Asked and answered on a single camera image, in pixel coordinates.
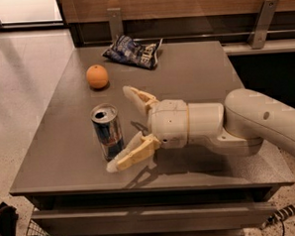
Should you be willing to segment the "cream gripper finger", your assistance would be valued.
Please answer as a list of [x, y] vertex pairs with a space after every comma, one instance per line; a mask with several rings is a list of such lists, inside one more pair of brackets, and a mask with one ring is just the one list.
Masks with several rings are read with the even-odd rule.
[[155, 96], [137, 88], [124, 86], [122, 90], [124, 91], [125, 96], [137, 107], [139, 112], [145, 116], [148, 116], [149, 110], [152, 106], [158, 103]]
[[153, 134], [145, 136], [143, 132], [137, 133], [118, 156], [107, 164], [109, 173], [118, 173], [131, 166], [152, 157], [161, 147], [161, 142]]

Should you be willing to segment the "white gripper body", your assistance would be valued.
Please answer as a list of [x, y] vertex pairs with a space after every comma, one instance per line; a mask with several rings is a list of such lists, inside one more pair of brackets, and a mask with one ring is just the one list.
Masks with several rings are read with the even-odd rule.
[[161, 147], [177, 149], [186, 146], [188, 139], [188, 107], [180, 99], [162, 100], [148, 114], [147, 127], [159, 139]]

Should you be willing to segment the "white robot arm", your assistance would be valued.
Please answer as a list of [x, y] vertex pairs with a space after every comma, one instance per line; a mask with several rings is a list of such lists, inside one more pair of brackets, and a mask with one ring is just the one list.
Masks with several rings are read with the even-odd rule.
[[158, 100], [125, 86], [125, 96], [147, 117], [148, 134], [139, 132], [107, 164], [117, 173], [154, 155], [159, 148], [202, 146], [225, 156], [252, 156], [263, 141], [295, 157], [295, 108], [248, 89], [235, 89], [223, 103]]

